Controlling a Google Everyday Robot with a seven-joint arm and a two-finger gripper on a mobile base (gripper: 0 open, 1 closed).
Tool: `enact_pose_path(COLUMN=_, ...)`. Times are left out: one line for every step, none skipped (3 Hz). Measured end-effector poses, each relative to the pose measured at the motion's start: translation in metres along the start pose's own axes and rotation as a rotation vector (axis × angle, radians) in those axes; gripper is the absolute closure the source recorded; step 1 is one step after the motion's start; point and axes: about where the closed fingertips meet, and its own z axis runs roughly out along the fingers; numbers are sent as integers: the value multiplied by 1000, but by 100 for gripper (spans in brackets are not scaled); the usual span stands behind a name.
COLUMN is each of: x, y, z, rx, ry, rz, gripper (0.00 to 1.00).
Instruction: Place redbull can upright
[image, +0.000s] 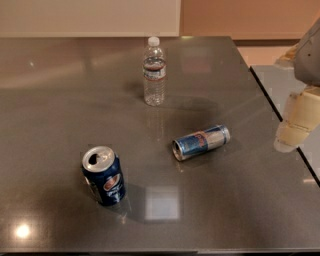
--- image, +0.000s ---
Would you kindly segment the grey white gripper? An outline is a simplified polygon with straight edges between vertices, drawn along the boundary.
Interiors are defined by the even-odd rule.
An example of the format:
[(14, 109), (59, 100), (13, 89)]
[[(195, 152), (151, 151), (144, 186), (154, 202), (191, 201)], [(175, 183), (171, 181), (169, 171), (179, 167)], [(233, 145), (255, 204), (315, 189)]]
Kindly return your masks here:
[(301, 146), (320, 125), (320, 18), (304, 34), (298, 46), (288, 49), (274, 65), (283, 69), (294, 65), (295, 78), (309, 84), (301, 92), (289, 95), (283, 121), (276, 132), (275, 149), (289, 153)]

